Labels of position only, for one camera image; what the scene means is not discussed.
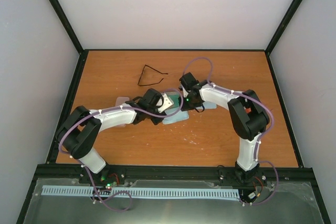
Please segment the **light blue cloth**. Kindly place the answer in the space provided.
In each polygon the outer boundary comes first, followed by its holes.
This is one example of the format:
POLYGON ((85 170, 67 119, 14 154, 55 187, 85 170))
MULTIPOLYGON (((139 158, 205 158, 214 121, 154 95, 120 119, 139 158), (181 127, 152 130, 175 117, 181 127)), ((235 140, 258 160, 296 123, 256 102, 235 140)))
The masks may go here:
POLYGON ((197 110, 216 109, 217 105, 212 102, 203 102, 201 106, 196 107, 197 110))
POLYGON ((169 116, 163 119, 162 124, 173 124, 180 121, 185 121, 189 119, 189 114, 187 111, 178 111, 175 115, 170 116, 176 111, 176 108, 168 109, 165 113, 169 116))

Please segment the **grey glasses case teal lining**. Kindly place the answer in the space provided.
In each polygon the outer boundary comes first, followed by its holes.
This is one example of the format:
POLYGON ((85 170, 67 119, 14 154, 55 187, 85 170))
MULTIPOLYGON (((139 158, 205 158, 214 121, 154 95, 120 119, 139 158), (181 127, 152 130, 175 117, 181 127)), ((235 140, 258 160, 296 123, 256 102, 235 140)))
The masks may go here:
POLYGON ((169 109, 171 110, 178 110, 180 107, 180 93, 179 92, 167 92, 166 93, 168 98, 173 102, 173 104, 169 107, 169 109))

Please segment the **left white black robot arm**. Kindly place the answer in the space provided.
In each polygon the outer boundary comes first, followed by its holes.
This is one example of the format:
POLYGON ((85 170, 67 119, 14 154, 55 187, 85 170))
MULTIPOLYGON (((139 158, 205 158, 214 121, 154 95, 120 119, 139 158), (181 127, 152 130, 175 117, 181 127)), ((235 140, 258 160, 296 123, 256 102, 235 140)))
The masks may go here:
POLYGON ((173 104, 166 93, 150 88, 143 96, 111 108, 88 110, 78 106, 56 133, 59 149, 64 148, 64 152, 87 167, 97 183, 104 183, 108 180, 109 170, 107 162, 93 147, 98 134, 115 126, 136 125, 145 119, 157 125, 167 116, 165 111, 173 104))

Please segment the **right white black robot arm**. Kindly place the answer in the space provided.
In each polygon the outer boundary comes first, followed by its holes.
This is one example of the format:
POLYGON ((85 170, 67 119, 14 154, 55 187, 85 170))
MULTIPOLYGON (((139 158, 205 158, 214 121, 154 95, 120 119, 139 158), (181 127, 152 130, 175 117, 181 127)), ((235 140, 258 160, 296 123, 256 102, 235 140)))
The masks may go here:
POLYGON ((182 111, 204 110, 204 103, 210 102, 225 108, 235 133, 239 136, 239 154, 235 163, 235 176, 239 183, 252 180, 259 168, 258 153, 261 136, 270 123, 266 108, 255 91, 238 92, 228 90, 204 80, 196 80, 188 72, 179 79, 183 91, 182 111))

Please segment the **pink glasses case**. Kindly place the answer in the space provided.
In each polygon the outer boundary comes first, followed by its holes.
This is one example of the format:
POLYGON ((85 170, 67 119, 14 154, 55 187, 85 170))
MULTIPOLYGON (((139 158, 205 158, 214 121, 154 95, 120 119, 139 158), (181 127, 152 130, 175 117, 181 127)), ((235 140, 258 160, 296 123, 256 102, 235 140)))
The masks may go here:
POLYGON ((132 110, 127 110, 125 107, 127 106, 126 102, 129 101, 128 97, 118 97, 116 99, 116 105, 119 106, 118 110, 115 110, 111 115, 113 118, 113 126, 116 127, 125 127, 127 124, 133 122, 134 113, 132 110))

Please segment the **black frame glasses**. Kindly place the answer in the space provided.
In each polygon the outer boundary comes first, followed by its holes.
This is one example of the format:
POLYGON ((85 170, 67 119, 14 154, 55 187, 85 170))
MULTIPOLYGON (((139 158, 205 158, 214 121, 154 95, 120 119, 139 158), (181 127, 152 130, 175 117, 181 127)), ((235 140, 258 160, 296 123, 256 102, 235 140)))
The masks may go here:
POLYGON ((137 86, 149 87, 160 84, 168 74, 168 72, 161 72, 145 64, 141 70, 137 86))

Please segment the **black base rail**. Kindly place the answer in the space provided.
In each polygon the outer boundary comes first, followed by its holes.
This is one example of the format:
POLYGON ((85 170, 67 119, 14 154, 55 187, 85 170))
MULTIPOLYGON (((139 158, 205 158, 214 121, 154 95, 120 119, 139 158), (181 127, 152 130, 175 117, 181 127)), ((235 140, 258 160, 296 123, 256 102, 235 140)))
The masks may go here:
POLYGON ((107 165, 102 171, 88 175, 82 172, 82 182, 90 182, 92 177, 96 185, 105 186, 112 182, 119 185, 127 180, 191 180, 215 182, 220 185, 251 186, 254 181, 263 182, 267 175, 257 166, 249 172, 238 167, 187 167, 187 166, 117 166, 107 165))

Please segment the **black cage frame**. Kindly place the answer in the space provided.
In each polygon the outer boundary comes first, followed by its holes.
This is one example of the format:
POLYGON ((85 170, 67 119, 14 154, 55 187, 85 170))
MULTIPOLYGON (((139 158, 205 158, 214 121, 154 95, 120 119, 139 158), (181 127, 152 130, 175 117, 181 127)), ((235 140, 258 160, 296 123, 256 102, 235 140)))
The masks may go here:
MULTIPOLYGON (((325 223, 330 223, 330 218, 325 207, 325 204, 322 199, 322 195, 317 184, 316 178, 314 176, 313 170, 311 168, 307 168, 303 164, 303 160, 299 151, 299 147, 294 136, 294 132, 292 129, 292 125, 290 123, 290 119, 288 116, 288 112, 280 91, 280 87, 274 72, 273 65, 271 63, 270 55, 274 50, 276 44, 280 40, 281 36, 285 32, 288 24, 290 23, 291 19, 293 18, 294 14, 296 13, 297 9, 299 8, 301 2, 303 0, 293 0, 288 7, 283 19, 281 20, 278 28, 276 29, 274 35, 272 36, 270 43, 266 47, 263 52, 265 53, 265 57, 268 63, 269 71, 272 76, 272 80, 274 83, 274 87, 277 92, 278 100, 280 102, 282 114, 285 119, 287 131, 289 133, 292 148, 294 150, 294 154, 299 165, 298 168, 281 168, 280 172, 282 174, 288 173, 291 178, 295 179, 296 182, 300 180, 304 181, 312 181, 312 191, 314 193, 314 197, 317 201, 319 213, 321 214, 322 220, 325 223)), ((62 25, 64 26, 67 34, 69 35, 70 40, 72 41, 73 45, 75 46, 77 52, 79 53, 79 59, 75 68, 75 73, 73 74, 71 84, 69 86, 69 90, 66 96, 66 100, 60 115, 59 124, 62 124, 65 121, 65 117, 70 114, 70 106, 73 105, 75 94, 77 92, 79 82, 83 73, 83 69, 87 60, 87 56, 89 53, 89 49, 83 49, 82 45, 80 44, 77 35, 75 34, 60 2, 58 0, 49 0, 51 3, 54 11, 56 12, 59 20, 61 21, 62 25)), ((35 198, 33 195, 33 190, 36 188, 37 182, 39 179, 42 178, 54 178, 54 179, 65 179, 65 178, 79 178, 79 166, 78 165, 70 165, 70 164, 56 164, 56 156, 58 155, 58 151, 56 150, 56 140, 53 140, 51 143, 51 147, 49 149, 49 153, 44 164, 39 164, 36 168, 34 173, 33 179, 31 181, 31 185, 27 192, 27 196, 23 203, 22 209, 20 211, 19 217, 17 219, 17 223, 25 223, 28 221, 28 212, 32 209, 33 199, 35 198)))

